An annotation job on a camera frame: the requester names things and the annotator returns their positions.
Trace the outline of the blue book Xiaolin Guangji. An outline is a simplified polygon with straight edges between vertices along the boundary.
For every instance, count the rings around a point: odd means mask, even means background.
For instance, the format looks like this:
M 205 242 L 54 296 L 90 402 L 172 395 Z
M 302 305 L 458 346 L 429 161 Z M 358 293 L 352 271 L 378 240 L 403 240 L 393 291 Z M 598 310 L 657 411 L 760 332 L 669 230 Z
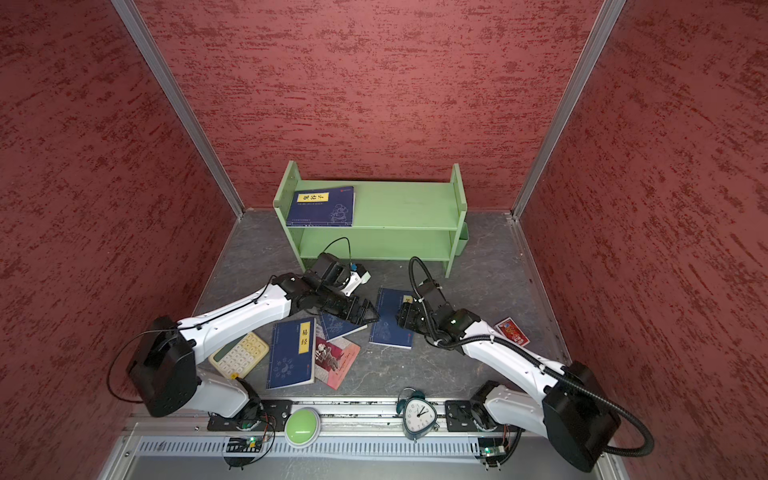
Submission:
M 379 320 L 373 324 L 369 342 L 375 345 L 411 349 L 413 333 L 400 327 L 397 314 L 403 303 L 410 303 L 412 294 L 405 290 L 380 288 L 377 298 Z

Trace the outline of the blue book Guiguzi yellow label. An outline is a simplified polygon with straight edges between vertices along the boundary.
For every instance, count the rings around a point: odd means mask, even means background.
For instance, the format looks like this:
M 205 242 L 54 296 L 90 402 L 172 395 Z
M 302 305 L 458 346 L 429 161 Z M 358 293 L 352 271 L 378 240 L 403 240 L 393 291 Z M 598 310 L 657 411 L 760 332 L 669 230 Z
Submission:
M 351 227 L 355 196 L 353 186 L 298 191 L 286 224 L 289 227 Z

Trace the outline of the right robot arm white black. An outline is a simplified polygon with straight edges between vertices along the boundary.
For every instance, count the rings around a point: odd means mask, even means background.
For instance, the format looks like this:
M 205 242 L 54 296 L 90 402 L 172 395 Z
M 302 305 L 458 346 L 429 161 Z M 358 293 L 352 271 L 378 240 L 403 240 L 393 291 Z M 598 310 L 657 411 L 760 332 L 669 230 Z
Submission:
M 543 436 L 578 470 L 593 469 L 621 420 L 605 403 L 591 370 L 579 362 L 548 360 L 511 342 L 475 313 L 454 309 L 433 280 L 417 285 L 412 297 L 398 311 L 399 326 L 484 363 L 529 396 L 517 401 L 510 389 L 489 383 L 476 396 L 482 415 Z

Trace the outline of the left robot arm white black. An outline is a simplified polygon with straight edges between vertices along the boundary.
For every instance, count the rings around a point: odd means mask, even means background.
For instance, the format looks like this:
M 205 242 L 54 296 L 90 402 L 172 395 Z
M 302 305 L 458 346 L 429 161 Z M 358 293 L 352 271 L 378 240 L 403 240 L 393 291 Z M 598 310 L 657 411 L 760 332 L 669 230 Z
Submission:
M 356 295 L 370 274 L 361 264 L 321 254 L 302 274 L 271 276 L 253 294 L 180 322 L 155 319 L 128 364 L 127 375 L 148 413 L 165 417 L 192 409 L 226 419 L 256 421 L 261 400 L 242 379 L 225 379 L 200 365 L 230 342 L 301 312 L 327 313 L 350 324 L 374 323 L 373 303 Z

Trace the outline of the blue book centre yellow label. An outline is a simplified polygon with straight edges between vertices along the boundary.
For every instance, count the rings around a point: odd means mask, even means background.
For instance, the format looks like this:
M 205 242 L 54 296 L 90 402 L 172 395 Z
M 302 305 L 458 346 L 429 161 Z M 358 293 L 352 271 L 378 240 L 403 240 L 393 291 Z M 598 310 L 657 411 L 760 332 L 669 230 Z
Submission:
M 320 315 L 319 323 L 322 328 L 323 338 L 328 341 L 342 338 L 367 328 L 366 325 L 355 325 L 347 321 L 340 320 L 339 318 L 328 313 L 322 313 Z

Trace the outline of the red magazine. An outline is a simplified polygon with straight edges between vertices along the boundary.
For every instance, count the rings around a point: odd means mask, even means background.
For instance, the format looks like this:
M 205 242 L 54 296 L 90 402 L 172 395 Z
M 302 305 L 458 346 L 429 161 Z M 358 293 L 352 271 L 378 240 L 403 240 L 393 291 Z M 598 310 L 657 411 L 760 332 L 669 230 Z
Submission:
M 333 390 L 338 390 L 354 364 L 361 348 L 359 345 L 336 338 L 316 337 L 314 352 L 315 378 Z

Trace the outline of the blue book Yijing yellow label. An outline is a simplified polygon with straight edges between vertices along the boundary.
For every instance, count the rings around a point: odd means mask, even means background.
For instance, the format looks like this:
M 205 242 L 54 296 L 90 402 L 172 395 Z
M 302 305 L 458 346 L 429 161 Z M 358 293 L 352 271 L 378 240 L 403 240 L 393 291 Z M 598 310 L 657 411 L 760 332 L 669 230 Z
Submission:
M 269 390 L 314 382 L 316 327 L 313 317 L 274 326 L 266 383 Z

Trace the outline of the green wooden two-tier shelf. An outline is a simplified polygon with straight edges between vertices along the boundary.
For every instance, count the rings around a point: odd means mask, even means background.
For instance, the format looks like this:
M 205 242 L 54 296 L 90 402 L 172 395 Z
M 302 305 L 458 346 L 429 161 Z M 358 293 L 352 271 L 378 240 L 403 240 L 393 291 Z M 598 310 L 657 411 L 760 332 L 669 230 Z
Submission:
M 314 197 L 349 219 L 345 226 L 295 224 L 290 211 Z M 273 207 L 300 268 L 323 251 L 352 260 L 440 262 L 449 276 L 469 239 L 460 167 L 447 182 L 304 180 L 291 161 Z

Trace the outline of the teal triangular alarm clock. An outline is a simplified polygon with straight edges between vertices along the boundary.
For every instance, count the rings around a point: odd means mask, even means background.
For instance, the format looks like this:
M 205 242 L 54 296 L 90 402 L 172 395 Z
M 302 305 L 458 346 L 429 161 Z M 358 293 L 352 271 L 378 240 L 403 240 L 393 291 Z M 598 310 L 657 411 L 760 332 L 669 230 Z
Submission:
M 398 395 L 396 414 L 402 420 L 404 436 L 410 441 L 418 441 L 439 429 L 436 408 L 423 392 L 413 387 L 405 387 Z

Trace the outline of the green round push button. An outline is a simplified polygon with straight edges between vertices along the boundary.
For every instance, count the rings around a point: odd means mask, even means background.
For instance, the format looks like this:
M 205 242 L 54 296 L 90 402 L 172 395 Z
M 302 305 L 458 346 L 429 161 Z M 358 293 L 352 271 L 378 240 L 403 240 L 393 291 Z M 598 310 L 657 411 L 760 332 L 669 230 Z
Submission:
M 314 408 L 301 408 L 293 412 L 285 423 L 286 441 L 302 449 L 313 444 L 320 435 L 321 417 Z

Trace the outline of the cream yellow calculator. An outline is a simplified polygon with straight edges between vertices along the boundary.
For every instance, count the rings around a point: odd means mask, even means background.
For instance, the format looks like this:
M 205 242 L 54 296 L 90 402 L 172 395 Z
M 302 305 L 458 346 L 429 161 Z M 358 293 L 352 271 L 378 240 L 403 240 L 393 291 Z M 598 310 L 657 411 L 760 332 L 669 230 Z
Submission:
M 267 343 L 249 332 L 211 354 L 209 362 L 225 378 L 245 379 L 268 353 Z

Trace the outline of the right small circuit board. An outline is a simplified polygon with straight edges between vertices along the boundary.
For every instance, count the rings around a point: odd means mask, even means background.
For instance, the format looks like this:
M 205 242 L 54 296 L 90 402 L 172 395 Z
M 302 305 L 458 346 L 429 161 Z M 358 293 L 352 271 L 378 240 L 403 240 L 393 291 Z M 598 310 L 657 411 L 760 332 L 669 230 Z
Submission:
M 509 441 L 502 437 L 477 439 L 478 460 L 486 469 L 499 469 L 508 457 Z

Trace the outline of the small circuit board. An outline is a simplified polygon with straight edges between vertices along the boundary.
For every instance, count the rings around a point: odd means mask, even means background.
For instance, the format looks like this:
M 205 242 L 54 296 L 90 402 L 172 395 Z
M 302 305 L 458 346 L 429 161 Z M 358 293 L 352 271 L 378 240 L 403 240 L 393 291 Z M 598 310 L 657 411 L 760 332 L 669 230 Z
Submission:
M 230 437 L 224 449 L 223 459 L 230 469 L 255 463 L 261 453 L 263 441 L 255 437 Z
M 509 441 L 502 437 L 477 439 L 478 460 L 486 469 L 499 469 L 508 457 Z

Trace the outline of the left small circuit board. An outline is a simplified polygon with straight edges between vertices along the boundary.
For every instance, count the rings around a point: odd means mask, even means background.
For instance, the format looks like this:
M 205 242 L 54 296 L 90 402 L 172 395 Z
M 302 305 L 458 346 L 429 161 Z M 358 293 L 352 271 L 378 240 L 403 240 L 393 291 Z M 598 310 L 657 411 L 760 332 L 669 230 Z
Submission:
M 255 463 L 261 453 L 263 441 L 255 437 L 230 437 L 224 449 L 223 459 L 230 469 Z

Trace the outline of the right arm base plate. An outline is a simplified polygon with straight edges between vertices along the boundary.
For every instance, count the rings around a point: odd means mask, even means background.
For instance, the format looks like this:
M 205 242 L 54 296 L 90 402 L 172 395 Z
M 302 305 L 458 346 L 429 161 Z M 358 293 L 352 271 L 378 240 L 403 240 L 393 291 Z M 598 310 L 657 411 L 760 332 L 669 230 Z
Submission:
M 493 432 L 499 424 L 485 407 L 470 400 L 446 400 L 445 420 L 449 432 Z

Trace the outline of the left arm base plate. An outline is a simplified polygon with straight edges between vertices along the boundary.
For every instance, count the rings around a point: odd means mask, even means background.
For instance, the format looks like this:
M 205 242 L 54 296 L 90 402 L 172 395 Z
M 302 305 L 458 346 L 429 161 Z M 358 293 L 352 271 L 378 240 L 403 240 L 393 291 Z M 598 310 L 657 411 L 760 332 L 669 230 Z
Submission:
M 284 399 L 261 400 L 259 404 L 249 401 L 244 409 L 233 418 L 218 414 L 209 415 L 207 430 L 211 432 L 248 433 L 256 431 L 283 432 L 291 415 L 294 402 Z

